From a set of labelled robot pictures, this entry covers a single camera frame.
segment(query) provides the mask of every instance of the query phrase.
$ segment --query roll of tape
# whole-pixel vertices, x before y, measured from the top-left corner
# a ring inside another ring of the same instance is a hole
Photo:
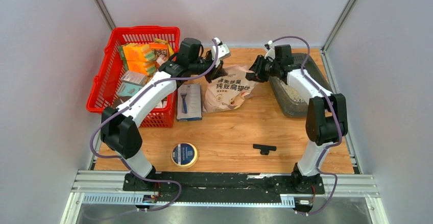
[[[190,168],[197,161],[198,153],[194,145],[190,143],[178,144],[172,153],[172,161],[181,168]]]

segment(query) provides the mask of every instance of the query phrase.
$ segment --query perforated metal strip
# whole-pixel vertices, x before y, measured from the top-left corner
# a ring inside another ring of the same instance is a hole
[[[108,205],[143,205],[144,194],[135,193],[87,193],[83,204]],[[146,205],[165,205],[168,202],[157,202]],[[268,207],[268,208],[294,208],[295,199],[291,196],[282,196],[281,203],[208,203],[208,202],[175,202],[173,206],[202,206],[202,207]]]

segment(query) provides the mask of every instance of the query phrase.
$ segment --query gray litter box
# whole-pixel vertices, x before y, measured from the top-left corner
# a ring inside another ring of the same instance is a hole
[[[294,63],[302,63],[307,56],[307,54],[304,53],[294,53],[292,55]],[[325,77],[320,72],[319,68],[311,57],[308,57],[307,63],[305,64],[305,69],[317,83],[319,83],[325,89],[331,90],[331,87],[329,86]],[[270,77],[269,81],[271,82],[272,90],[277,97],[278,105],[286,117],[300,118],[307,115],[308,105],[294,88],[286,85],[277,77]]]

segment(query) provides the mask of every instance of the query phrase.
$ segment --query gray floor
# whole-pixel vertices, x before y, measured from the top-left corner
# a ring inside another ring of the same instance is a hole
[[[315,208],[324,203],[324,198],[317,198]],[[90,217],[109,217],[132,210],[128,205],[83,205]],[[303,217],[295,215],[292,209],[283,208],[240,208],[240,207],[180,207],[170,206],[156,212],[134,212],[117,219],[90,221],[81,215],[77,223],[372,223],[364,198],[333,198],[326,209],[317,215]]]

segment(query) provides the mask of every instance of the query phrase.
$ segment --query scratched black surface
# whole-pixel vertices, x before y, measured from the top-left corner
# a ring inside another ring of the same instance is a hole
[[[152,176],[155,180],[174,180],[182,185],[181,202],[224,203],[279,203],[280,193],[298,193],[292,187],[290,176],[273,176],[262,179],[247,179],[258,174],[210,173],[210,172],[161,172]],[[145,184],[132,174],[127,174],[124,191],[152,191],[153,184]],[[178,192],[176,184],[161,184],[160,201],[170,201]],[[317,194],[323,194],[316,186]]]

